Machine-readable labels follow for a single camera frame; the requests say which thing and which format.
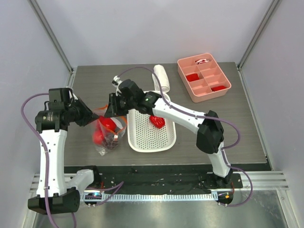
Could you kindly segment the clear zip top bag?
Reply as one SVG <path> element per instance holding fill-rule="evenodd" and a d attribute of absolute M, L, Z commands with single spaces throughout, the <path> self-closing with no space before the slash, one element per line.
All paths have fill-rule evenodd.
<path fill-rule="evenodd" d="M 106 110 L 107 110 L 107 106 L 104 106 L 104 107 L 95 109 L 94 113 L 96 113 L 99 116 L 104 117 Z M 97 129 L 102 130 L 102 132 L 104 134 L 104 137 L 108 134 L 117 134 L 118 135 L 118 144 L 119 144 L 122 141 L 122 138 L 125 134 L 125 131 L 126 131 L 126 128 L 127 128 L 127 120 L 124 116 L 112 117 L 111 119 L 117 125 L 115 131 L 111 131 L 111 130 L 106 129 L 104 126 L 101 125 L 101 123 L 99 122 L 99 119 L 98 119 L 98 120 L 91 123 L 92 135 L 93 135 L 94 131 L 97 130 Z M 113 150 L 107 150 L 102 145 L 96 145 L 96 144 L 94 144 L 94 147 L 101 156 L 104 156 L 107 153 L 112 152 L 114 149 L 116 149 L 116 147 L 115 147 Z"/>

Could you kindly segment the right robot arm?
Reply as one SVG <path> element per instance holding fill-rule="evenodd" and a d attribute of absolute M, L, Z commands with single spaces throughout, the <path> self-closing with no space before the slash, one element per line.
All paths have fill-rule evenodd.
<path fill-rule="evenodd" d="M 197 148 L 208 155 L 214 181 L 224 188 L 232 181 L 233 170 L 224 151 L 224 129 L 216 112 L 202 113 L 177 105 L 163 95 L 145 92 L 130 80 L 113 81 L 116 92 L 109 95 L 105 117 L 125 116 L 130 110 L 177 123 L 196 135 Z"/>

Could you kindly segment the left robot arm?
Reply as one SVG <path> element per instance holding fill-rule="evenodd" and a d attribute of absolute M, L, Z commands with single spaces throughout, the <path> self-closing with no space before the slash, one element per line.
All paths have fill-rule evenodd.
<path fill-rule="evenodd" d="M 36 196 L 28 209 L 46 215 L 77 212 L 85 189 L 97 189 L 101 177 L 96 166 L 81 167 L 75 177 L 65 181 L 64 149 L 71 123 L 86 126 L 98 119 L 69 87 L 52 88 L 44 110 L 35 117 L 34 133 L 41 143 L 40 175 Z"/>

